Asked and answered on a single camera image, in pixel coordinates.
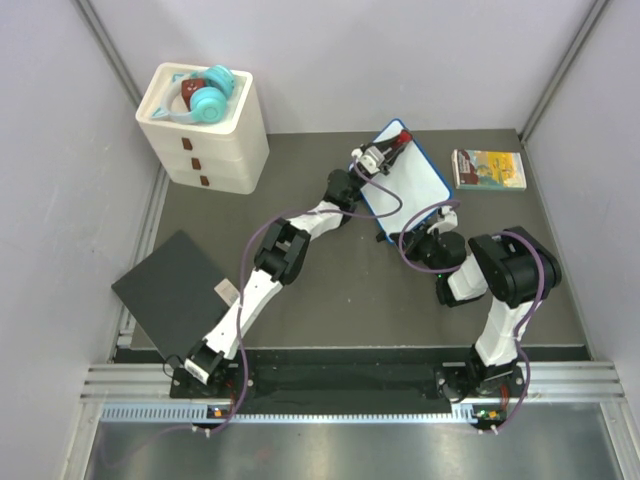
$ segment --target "white wall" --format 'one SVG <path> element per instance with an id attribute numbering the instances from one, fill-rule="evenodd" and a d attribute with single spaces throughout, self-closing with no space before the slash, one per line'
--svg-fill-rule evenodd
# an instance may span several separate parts
<path id="1" fill-rule="evenodd" d="M 596 353 L 640 420 L 640 3 L 611 3 L 529 145 Z"/>
<path id="2" fill-rule="evenodd" d="M 157 163 L 70 1 L 4 2 L 0 42 L 0 478 L 37 480 L 106 359 Z"/>
<path id="3" fill-rule="evenodd" d="M 521 128 L 585 0 L 93 0 L 141 89 L 167 61 L 254 73 L 272 133 Z"/>

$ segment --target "book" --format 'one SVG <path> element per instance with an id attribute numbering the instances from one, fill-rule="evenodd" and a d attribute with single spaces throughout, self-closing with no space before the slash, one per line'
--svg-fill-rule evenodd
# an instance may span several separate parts
<path id="1" fill-rule="evenodd" d="M 522 157 L 516 152 L 456 149 L 451 155 L 456 188 L 524 190 Z"/>

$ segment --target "plastic storage box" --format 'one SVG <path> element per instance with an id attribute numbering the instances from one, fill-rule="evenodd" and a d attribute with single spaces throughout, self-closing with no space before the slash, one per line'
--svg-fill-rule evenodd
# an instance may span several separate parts
<path id="1" fill-rule="evenodd" d="M 138 107 L 136 120 L 174 182 L 251 193 L 269 156 L 269 145 L 250 73 L 232 70 L 236 87 L 225 116 L 218 123 L 182 125 L 169 119 L 151 118 L 175 74 L 206 68 L 178 63 L 160 65 Z M 187 111 L 180 95 L 172 109 Z"/>

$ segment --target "metal rod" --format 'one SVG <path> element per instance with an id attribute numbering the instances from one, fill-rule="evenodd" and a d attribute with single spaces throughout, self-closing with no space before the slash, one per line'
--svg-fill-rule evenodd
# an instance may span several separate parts
<path id="1" fill-rule="evenodd" d="M 107 33 L 107 30 L 104 28 L 100 17 L 91 4 L 91 1 L 71 0 L 71 3 L 74 4 L 76 9 L 78 10 L 78 13 L 80 14 L 80 17 L 91 31 L 91 34 L 100 47 L 100 50 L 102 50 L 102 53 L 104 53 L 104 56 L 106 57 L 107 62 L 109 62 L 109 65 L 116 74 L 118 81 L 122 84 L 122 88 L 124 88 L 127 96 L 137 107 L 142 101 L 142 93 L 136 86 L 136 83 L 133 81 L 133 77 L 131 76 L 129 69 L 122 60 L 120 53 L 118 53 L 118 50 L 111 40 L 111 37 Z"/>
<path id="2" fill-rule="evenodd" d="M 520 142 L 523 145 L 529 141 L 529 138 L 531 138 L 531 134 L 540 122 L 540 119 L 549 107 L 551 100 L 558 92 L 558 89 L 566 78 L 567 73 L 571 70 L 576 58 L 584 48 L 587 40 L 593 33 L 598 21 L 602 18 L 605 9 L 610 3 L 611 0 L 594 0 L 591 4 L 589 12 L 582 21 L 578 32 L 571 41 L 569 48 L 562 56 L 562 60 L 560 60 L 560 63 L 556 67 L 551 79 L 543 90 L 542 95 L 538 99 L 536 106 L 533 108 L 533 111 L 522 128 L 522 132 L 520 133 Z"/>

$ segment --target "teal headphones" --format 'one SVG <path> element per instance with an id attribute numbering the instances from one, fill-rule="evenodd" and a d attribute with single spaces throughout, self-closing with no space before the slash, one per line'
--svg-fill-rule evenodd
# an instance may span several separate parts
<path id="1" fill-rule="evenodd" d="M 217 123 L 222 120 L 227 110 L 227 100 L 231 97 L 235 86 L 235 78 L 231 70 L 222 65 L 216 65 L 202 72 L 185 75 L 174 76 L 173 83 L 167 89 L 160 108 L 151 117 L 154 119 L 169 118 L 176 123 L 183 124 Z M 207 86 L 196 90 L 191 96 L 190 112 L 172 112 L 171 104 L 180 94 L 182 80 L 185 78 L 203 78 Z"/>

